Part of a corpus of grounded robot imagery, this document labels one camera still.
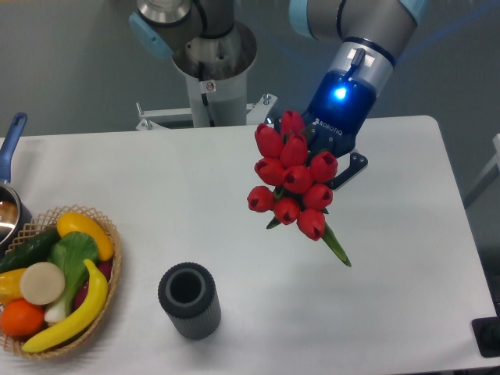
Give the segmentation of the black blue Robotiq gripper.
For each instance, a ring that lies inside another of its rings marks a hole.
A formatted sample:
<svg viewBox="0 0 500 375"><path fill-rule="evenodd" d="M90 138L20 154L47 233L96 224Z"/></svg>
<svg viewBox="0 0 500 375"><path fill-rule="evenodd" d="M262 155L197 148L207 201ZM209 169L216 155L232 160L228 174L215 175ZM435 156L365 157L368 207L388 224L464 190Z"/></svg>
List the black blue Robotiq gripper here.
<svg viewBox="0 0 500 375"><path fill-rule="evenodd" d="M372 41L349 37L341 44L329 70L302 114L315 134L309 149L326 149L336 157L349 152L349 164L326 185L337 191L368 166L357 151L357 134L396 64L396 58Z"/></svg>

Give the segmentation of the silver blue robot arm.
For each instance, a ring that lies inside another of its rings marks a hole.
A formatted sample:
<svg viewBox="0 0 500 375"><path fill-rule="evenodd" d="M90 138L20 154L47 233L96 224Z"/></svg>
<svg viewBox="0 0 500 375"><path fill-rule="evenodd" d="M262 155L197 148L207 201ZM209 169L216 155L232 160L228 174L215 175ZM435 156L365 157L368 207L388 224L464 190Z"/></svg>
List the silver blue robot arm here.
<svg viewBox="0 0 500 375"><path fill-rule="evenodd" d="M300 35L339 38L338 49L303 120L313 150L349 165L330 187L338 189L367 166L356 136L427 7L424 1L292 1L288 18ZM129 24L155 57L171 59L184 75L196 127L267 122L266 102L247 107L247 74L257 55L254 34L234 17L231 1L139 1Z"/></svg>

